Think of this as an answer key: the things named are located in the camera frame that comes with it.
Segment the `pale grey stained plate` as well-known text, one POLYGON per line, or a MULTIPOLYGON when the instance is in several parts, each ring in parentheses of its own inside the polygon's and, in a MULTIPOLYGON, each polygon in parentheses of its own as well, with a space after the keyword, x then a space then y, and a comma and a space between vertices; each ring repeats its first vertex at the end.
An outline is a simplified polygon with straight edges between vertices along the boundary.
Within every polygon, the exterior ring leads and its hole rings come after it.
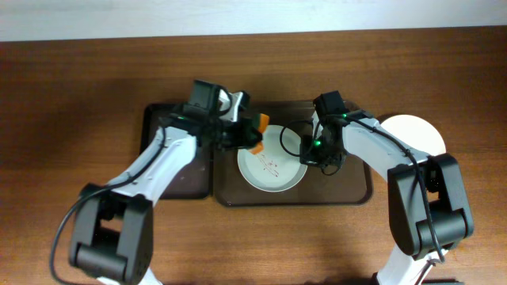
POLYGON ((269 125, 263 134, 263 151, 251 154, 239 150, 237 163, 243 178, 264 192, 284 192, 296 186, 305 176, 307 166, 288 154, 280 144, 283 127, 269 125))

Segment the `cream plate with red stain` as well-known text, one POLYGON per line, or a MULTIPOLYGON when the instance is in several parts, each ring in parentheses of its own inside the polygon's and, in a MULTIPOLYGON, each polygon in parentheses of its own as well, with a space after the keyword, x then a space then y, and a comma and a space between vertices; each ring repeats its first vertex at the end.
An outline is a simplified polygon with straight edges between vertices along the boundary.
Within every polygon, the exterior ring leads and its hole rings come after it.
POLYGON ((440 132, 428 121, 412 115, 391 116, 381 126, 409 146, 432 156, 447 152, 440 132))

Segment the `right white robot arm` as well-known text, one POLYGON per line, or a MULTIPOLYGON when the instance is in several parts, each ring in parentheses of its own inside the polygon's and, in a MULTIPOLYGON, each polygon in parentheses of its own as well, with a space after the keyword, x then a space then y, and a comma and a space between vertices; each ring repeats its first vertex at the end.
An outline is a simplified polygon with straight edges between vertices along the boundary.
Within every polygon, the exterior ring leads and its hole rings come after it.
POLYGON ((303 162, 328 165, 351 154, 387 182, 388 218, 395 241, 373 284, 422 284, 429 271, 475 230, 457 160, 411 146, 363 112, 315 115, 304 137, 303 162))

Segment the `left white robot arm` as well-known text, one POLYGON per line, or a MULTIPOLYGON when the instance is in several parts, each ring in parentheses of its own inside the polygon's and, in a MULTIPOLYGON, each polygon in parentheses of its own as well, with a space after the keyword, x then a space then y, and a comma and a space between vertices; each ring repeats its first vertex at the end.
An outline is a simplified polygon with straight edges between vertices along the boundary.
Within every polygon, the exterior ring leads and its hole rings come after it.
POLYGON ((192 96, 161 117, 150 145, 122 174, 85 186, 70 210, 70 266, 103 284, 157 284, 150 267, 154 207, 199 147, 261 151, 269 116, 241 116, 248 100, 224 89, 192 96))

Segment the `green and orange sponge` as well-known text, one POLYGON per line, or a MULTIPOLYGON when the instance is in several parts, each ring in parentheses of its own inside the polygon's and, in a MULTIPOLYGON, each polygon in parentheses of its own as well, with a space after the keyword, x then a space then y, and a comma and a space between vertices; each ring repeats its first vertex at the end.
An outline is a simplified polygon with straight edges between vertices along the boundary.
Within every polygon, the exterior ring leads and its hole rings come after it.
POLYGON ((253 117, 253 126, 255 130, 260 134, 260 138, 257 139, 256 144, 253 148, 249 149, 251 154, 259 154, 264 150, 264 145, 262 142, 263 134, 266 128, 269 125, 269 116, 264 113, 258 113, 253 117))

